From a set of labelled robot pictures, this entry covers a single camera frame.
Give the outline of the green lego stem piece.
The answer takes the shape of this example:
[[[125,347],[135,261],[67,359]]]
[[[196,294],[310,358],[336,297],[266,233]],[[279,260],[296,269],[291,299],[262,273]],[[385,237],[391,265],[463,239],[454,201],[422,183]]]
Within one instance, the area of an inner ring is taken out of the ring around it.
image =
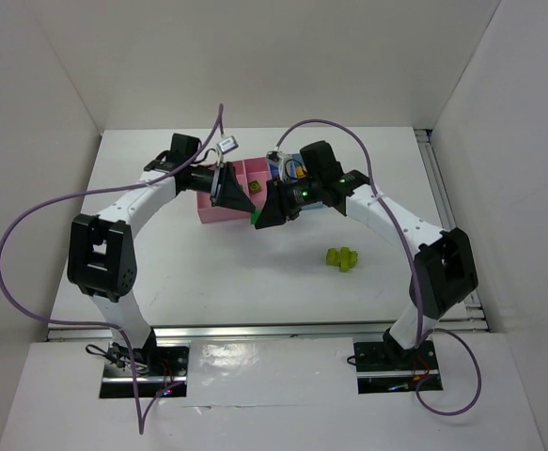
[[[255,212],[253,212],[250,216],[250,224],[252,226],[255,226],[257,223],[258,223],[258,218],[261,214],[261,211],[260,210],[256,210]]]

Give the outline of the small lime lego brick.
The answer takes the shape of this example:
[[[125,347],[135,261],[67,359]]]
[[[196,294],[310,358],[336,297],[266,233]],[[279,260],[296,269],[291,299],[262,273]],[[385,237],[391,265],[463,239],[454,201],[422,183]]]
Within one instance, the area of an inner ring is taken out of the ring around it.
[[[257,194],[262,191],[262,187],[257,180],[252,180],[248,183],[248,190],[250,194]]]

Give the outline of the lime green lego cluster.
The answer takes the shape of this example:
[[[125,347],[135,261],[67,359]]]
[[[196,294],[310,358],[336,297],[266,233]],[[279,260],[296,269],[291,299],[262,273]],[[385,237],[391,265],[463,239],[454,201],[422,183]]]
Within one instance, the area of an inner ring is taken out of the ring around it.
[[[358,262],[358,253],[348,247],[330,248],[326,253],[325,262],[328,266],[338,267],[340,272],[348,272]]]

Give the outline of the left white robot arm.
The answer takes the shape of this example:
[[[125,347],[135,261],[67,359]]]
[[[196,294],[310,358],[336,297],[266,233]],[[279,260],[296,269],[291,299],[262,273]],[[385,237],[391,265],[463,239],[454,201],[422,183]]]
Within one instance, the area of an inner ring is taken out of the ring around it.
[[[138,188],[94,215],[71,224],[67,277],[98,307],[114,338],[116,358],[155,364],[156,335],[133,294],[138,270],[134,239],[143,226],[184,191],[205,193],[213,206],[248,213],[256,207],[232,163],[197,164],[198,138],[175,133],[169,150],[143,169]]]

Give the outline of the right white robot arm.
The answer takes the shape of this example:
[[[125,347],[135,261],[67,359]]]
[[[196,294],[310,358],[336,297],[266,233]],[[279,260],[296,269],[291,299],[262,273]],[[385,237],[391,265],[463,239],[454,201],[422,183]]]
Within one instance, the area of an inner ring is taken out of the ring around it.
[[[281,226],[298,218],[308,205],[321,203],[374,231],[406,252],[412,273],[410,302],[384,332],[385,357],[398,363],[411,357],[425,334],[456,304],[478,288],[478,274],[468,235],[432,225],[373,187],[358,170],[345,171],[332,147],[319,141],[301,149],[304,174],[289,173],[289,154],[266,155],[277,175],[267,183],[267,197],[257,229]]]

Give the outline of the light blue bin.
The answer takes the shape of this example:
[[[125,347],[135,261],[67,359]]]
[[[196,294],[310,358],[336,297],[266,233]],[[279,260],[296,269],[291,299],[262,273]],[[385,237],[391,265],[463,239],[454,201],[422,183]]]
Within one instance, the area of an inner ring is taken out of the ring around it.
[[[290,155],[290,159],[285,163],[285,171],[287,177],[292,180],[306,177],[305,164],[299,153]]]

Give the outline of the large pink bin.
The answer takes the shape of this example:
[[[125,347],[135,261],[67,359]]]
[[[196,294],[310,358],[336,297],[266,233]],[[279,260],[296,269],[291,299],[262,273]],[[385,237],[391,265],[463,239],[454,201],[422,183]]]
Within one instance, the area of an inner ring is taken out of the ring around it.
[[[243,188],[243,192],[245,194],[249,194],[245,164],[243,160],[233,161],[232,164],[235,168],[237,181]],[[205,193],[196,194],[196,210],[202,224],[248,219],[251,215],[250,212],[246,211],[214,207],[211,204],[209,195]]]

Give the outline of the aluminium front rail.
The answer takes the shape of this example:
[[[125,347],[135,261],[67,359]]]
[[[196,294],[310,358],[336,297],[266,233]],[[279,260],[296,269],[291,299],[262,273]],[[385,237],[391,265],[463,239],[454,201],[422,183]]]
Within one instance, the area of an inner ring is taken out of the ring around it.
[[[313,323],[287,325],[246,325],[212,327],[157,327],[153,330],[159,339],[184,340],[193,338],[266,338],[315,335],[382,334],[390,327],[388,322]],[[107,329],[50,329],[48,342],[96,341],[111,338]]]

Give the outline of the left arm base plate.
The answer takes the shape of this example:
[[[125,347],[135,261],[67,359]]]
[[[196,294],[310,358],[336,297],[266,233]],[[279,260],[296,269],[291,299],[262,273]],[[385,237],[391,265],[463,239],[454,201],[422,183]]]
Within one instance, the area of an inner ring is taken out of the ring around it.
[[[133,398],[132,366],[127,358],[114,355],[105,359],[99,398]],[[157,347],[149,365],[137,364],[140,398],[176,398],[187,396],[187,376],[190,348],[188,345]]]

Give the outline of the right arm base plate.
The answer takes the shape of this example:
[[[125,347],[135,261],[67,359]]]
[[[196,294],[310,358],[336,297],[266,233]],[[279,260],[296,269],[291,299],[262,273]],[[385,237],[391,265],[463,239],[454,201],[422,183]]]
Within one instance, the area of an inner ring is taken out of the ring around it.
[[[355,342],[353,355],[346,362],[356,370],[357,389],[363,394],[442,391],[443,383],[436,349],[427,340],[418,350],[402,360],[391,361],[384,353],[382,341]]]

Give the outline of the aluminium side rail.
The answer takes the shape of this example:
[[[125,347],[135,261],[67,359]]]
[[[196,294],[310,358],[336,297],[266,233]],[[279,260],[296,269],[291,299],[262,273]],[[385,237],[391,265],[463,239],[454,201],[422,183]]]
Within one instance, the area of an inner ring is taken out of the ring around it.
[[[431,143],[431,130],[414,129],[414,133],[442,226],[446,229],[454,228],[457,223],[446,190],[446,184]],[[487,323],[485,313],[476,290],[464,299],[462,305],[465,309],[467,320],[469,322]]]

